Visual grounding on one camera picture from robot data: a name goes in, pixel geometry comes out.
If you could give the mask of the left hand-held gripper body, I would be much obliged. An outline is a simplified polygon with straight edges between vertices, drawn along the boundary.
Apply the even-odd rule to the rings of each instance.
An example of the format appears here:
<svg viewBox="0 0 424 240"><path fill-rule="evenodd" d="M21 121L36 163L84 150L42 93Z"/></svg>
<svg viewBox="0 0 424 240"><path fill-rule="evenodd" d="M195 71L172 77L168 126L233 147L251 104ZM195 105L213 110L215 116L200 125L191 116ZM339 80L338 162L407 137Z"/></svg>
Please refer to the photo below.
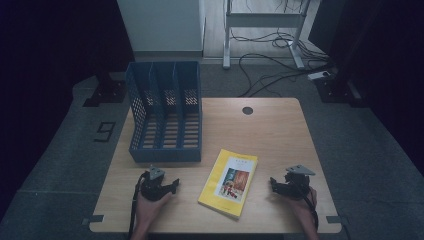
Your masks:
<svg viewBox="0 0 424 240"><path fill-rule="evenodd" d="M149 201L158 201L172 191L172 185L163 185L165 172L157 167L150 166L141 175L139 191Z"/></svg>

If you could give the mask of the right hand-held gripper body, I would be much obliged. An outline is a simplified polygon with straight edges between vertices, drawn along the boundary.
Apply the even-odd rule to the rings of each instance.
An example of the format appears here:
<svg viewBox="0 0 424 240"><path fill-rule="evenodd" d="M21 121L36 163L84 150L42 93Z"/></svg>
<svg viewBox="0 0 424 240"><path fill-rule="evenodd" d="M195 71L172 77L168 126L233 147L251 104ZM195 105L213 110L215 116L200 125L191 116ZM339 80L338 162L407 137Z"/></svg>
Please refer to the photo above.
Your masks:
<svg viewBox="0 0 424 240"><path fill-rule="evenodd" d="M310 177L315 173L303 165L295 165L286 169L285 182L278 186L280 195L293 199L302 199L310 192Z"/></svg>

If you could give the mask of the yellow book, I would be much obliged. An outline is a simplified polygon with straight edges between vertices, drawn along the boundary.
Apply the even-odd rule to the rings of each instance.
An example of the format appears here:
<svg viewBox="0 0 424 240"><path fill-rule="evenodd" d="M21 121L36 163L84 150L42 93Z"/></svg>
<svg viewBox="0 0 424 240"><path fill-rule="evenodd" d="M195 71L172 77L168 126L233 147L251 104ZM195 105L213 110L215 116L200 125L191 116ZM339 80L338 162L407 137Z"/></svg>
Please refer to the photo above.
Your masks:
<svg viewBox="0 0 424 240"><path fill-rule="evenodd" d="M221 149L198 203L239 219L258 163L253 155Z"/></svg>

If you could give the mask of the person's left hand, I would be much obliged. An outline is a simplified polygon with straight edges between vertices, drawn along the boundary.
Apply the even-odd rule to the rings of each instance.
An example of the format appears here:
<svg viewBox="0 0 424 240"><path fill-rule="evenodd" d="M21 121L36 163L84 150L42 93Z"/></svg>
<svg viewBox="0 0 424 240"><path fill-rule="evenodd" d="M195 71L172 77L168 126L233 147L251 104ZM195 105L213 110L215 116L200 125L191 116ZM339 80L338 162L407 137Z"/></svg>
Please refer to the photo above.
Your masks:
<svg viewBox="0 0 424 240"><path fill-rule="evenodd" d="M150 201L141 194L137 197L136 207L136 232L147 232L161 208L171 199L172 194L167 193L160 200Z"/></svg>

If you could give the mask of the person's right hand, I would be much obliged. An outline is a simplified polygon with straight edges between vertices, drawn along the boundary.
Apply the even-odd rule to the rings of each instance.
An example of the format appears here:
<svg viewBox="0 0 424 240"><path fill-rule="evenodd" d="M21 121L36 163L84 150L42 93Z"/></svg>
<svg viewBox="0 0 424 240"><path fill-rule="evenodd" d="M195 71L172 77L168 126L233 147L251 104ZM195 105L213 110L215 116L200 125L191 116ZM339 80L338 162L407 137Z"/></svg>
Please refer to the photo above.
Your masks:
<svg viewBox="0 0 424 240"><path fill-rule="evenodd" d="M317 206L316 195L316 190L310 188L307 200L289 200L289 205L304 231L317 229L317 218L314 216L314 211Z"/></svg>

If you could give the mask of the blue file rack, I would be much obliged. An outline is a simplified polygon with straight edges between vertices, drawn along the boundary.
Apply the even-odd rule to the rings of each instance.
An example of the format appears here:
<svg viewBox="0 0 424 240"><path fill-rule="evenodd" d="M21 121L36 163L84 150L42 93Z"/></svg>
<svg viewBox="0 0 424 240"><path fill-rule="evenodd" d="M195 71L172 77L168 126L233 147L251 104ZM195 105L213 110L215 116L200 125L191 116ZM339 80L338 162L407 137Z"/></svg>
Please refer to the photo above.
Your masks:
<svg viewBox="0 0 424 240"><path fill-rule="evenodd" d="M129 152L138 163L199 162L200 66L196 61L132 62L126 84L134 119Z"/></svg>

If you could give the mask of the black stand base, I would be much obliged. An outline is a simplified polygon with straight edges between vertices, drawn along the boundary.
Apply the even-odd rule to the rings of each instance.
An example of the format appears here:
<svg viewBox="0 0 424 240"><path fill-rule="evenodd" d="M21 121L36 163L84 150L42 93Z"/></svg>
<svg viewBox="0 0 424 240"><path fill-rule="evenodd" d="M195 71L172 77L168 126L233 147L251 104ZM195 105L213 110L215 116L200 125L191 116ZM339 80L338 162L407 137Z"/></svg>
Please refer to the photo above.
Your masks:
<svg viewBox="0 0 424 240"><path fill-rule="evenodd" d="M98 107L102 103L122 103L126 95L124 80L113 80L108 72L95 74L98 86L91 97L87 98L84 107Z"/></svg>
<svg viewBox="0 0 424 240"><path fill-rule="evenodd" d="M313 80L323 103L346 103L355 108L367 107L364 97L354 84L352 73L345 70L330 73L329 77Z"/></svg>

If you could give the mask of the white power strip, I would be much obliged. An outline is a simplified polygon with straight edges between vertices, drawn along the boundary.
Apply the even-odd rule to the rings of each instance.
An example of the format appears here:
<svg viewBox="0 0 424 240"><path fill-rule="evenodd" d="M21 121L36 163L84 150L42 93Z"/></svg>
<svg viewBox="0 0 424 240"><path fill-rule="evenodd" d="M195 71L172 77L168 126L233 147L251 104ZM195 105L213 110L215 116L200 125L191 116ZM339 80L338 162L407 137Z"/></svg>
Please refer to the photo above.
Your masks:
<svg viewBox="0 0 424 240"><path fill-rule="evenodd" d="M313 80L317 80L317 79L323 79L326 77L331 76L331 73L328 71L320 71L320 72L315 72L315 73L311 73L307 75L308 80L313 81Z"/></svg>

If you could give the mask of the white cabinet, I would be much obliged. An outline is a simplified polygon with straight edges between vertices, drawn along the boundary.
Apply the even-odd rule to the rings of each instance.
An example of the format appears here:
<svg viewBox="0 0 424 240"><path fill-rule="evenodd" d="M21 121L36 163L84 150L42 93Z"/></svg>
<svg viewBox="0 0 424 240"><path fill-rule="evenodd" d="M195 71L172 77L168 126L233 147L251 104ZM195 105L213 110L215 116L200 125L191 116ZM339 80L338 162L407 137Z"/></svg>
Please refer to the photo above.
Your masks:
<svg viewBox="0 0 424 240"><path fill-rule="evenodd" d="M134 55L201 57L204 0L117 0Z"/></svg>

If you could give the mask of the dark curtain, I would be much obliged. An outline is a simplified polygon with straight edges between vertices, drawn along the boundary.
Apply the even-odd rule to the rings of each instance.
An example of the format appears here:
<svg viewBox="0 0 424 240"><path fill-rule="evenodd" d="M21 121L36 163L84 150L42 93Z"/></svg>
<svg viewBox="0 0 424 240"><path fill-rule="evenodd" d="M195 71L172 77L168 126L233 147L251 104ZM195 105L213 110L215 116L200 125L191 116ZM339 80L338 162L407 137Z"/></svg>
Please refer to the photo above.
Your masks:
<svg viewBox="0 0 424 240"><path fill-rule="evenodd" d="M309 40L424 175L424 0L321 0Z"/></svg>
<svg viewBox="0 0 424 240"><path fill-rule="evenodd" d="M60 127L75 84L133 61L117 0L0 0L0 220Z"/></svg>

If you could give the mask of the white desk frame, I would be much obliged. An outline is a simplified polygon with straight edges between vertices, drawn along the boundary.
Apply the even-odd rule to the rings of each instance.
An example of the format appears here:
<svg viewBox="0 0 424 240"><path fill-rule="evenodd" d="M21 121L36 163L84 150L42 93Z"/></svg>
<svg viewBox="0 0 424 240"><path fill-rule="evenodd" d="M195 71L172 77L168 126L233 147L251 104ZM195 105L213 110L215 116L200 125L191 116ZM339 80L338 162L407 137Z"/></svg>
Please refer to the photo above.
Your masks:
<svg viewBox="0 0 424 240"><path fill-rule="evenodd" d="M296 68L305 68L299 47L300 35L307 17L311 0L304 0L299 13L233 13L232 0L224 0L223 68L231 67L230 31L232 28L293 28L296 30L288 48Z"/></svg>

